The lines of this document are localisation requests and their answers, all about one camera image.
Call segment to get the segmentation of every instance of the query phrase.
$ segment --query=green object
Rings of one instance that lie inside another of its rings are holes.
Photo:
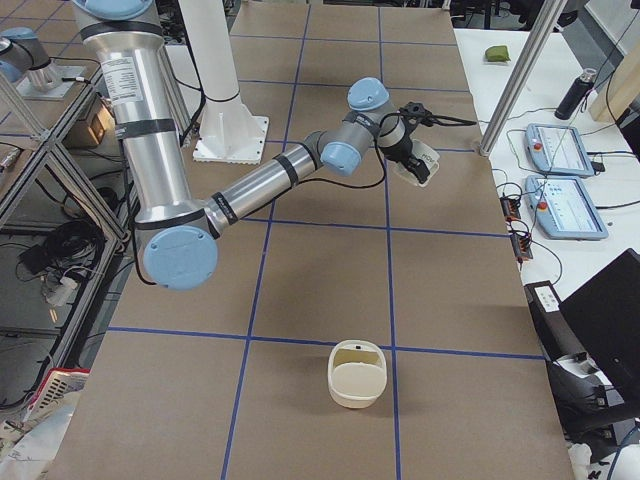
[[[494,45],[493,47],[487,48],[487,51],[484,52],[484,55],[487,57],[487,61],[489,62],[506,62],[511,60],[509,58],[509,50],[506,45]]]

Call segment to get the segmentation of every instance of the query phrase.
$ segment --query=black monitor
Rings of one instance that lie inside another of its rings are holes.
[[[560,311],[625,401],[640,401],[640,255],[628,249]]]

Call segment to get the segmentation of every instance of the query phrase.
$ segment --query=white table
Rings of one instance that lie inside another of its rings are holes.
[[[478,118],[488,121],[491,119],[491,114],[513,71],[528,34],[486,30],[456,30],[455,34]],[[508,66],[485,63],[484,52],[493,45],[507,45],[511,56]],[[557,107],[581,71],[582,67],[562,35],[551,35],[510,117],[537,108]],[[590,103],[595,97],[596,94],[593,93]],[[592,132],[607,125],[593,121],[588,112],[579,113],[572,120],[558,120],[553,115],[553,110],[530,113],[508,121],[490,159],[494,168],[504,170],[509,181],[521,186],[524,186],[524,178],[530,175],[530,172],[518,167],[505,132],[510,129],[524,129],[530,123],[571,124],[581,133]],[[481,126],[484,131],[487,124],[484,123]],[[510,136],[523,166],[533,168],[525,155],[522,143],[523,133],[512,132]],[[583,142],[587,151],[630,151],[616,127],[585,136]],[[595,205],[618,205],[640,199],[640,164],[634,157],[607,156],[605,165],[606,172],[584,181]],[[505,181],[502,172],[494,173],[496,184]],[[516,189],[511,187],[507,192],[515,193]],[[533,219],[528,209],[521,208],[521,213],[523,220],[531,225]],[[616,210],[600,210],[600,215],[609,230],[609,238],[601,241],[549,240],[538,226],[535,227],[534,240],[553,250],[562,260],[564,273],[555,285],[562,299],[573,293],[623,250],[632,247],[640,251],[640,228],[638,227],[640,205]],[[532,249],[534,259],[524,263],[522,283],[556,280],[559,273],[557,260],[537,245],[533,245]]]

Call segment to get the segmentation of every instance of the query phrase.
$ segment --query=label sticker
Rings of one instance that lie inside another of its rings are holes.
[[[560,310],[558,299],[553,294],[553,291],[550,287],[536,287],[534,290],[536,292],[536,295],[538,295],[538,299],[544,307],[545,312],[551,313]]]
[[[133,57],[102,62],[102,73],[113,105],[142,100],[142,89]]]

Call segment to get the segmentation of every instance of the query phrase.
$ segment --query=aluminum pole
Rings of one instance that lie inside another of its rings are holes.
[[[480,155],[488,157],[491,150],[493,150],[498,136],[500,132],[502,132],[504,124],[507,122],[507,118],[511,114],[513,106],[520,96],[520,92],[524,88],[531,70],[533,70],[536,60],[540,56],[544,45],[547,43],[549,35],[553,32],[558,17],[566,4],[567,0],[547,0],[542,5],[536,23],[529,33],[529,38],[527,38],[527,42],[522,48],[522,53],[513,69],[513,73],[511,77],[509,77],[502,96],[498,101],[498,105],[491,116],[487,131],[482,137],[482,142],[479,147]]]

